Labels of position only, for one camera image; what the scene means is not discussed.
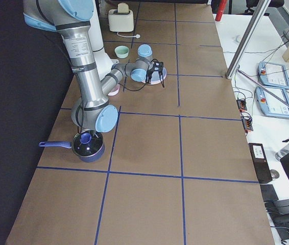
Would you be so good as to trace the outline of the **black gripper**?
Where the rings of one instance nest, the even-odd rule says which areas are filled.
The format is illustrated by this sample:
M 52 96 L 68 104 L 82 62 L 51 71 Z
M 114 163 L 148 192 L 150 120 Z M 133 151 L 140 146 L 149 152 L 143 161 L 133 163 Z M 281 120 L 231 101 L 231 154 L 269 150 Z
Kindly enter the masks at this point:
M 152 61 L 152 66 L 147 70 L 146 74 L 146 84 L 151 84 L 153 76 L 157 76 L 155 79 L 158 80 L 161 84 L 163 84 L 164 81 L 164 75 L 163 75 L 163 62 L 160 61 Z

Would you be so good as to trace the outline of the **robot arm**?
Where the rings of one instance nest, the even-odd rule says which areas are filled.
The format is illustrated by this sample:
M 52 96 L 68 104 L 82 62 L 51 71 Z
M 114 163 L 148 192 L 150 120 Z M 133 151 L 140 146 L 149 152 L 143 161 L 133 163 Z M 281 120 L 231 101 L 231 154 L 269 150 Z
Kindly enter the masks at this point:
M 124 77 L 150 84 L 153 75 L 164 81 L 163 63 L 152 57 L 147 44 L 138 48 L 134 63 L 115 63 L 107 74 L 97 69 L 99 54 L 109 59 L 102 45 L 97 10 L 94 1 L 23 1 L 27 25 L 62 36 L 72 72 L 76 75 L 81 98 L 71 111 L 75 125 L 97 132 L 109 132 L 117 122 L 118 111 L 109 103 L 108 94 Z

